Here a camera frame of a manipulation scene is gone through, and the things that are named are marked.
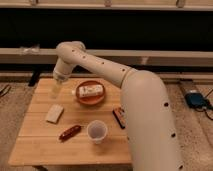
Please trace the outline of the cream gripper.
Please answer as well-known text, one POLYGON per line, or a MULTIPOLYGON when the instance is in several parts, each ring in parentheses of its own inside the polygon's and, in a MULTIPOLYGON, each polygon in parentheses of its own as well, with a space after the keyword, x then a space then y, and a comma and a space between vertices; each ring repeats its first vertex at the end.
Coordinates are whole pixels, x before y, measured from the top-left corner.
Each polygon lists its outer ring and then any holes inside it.
POLYGON ((64 75, 57 70, 53 70, 53 78, 56 80, 54 83, 52 90, 51 90, 51 97, 53 99, 57 98, 61 89, 62 89, 62 83, 68 80, 68 76, 64 75))

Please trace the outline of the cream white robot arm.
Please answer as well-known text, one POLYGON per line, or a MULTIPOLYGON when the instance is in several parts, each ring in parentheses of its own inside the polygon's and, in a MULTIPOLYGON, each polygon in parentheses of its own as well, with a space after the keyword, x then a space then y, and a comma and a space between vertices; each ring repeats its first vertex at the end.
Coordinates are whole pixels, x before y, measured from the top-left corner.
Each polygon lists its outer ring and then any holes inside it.
POLYGON ((56 54, 58 82, 81 66, 121 89, 133 171, 184 171, 170 101, 158 75, 91 55, 78 41, 59 43, 56 54))

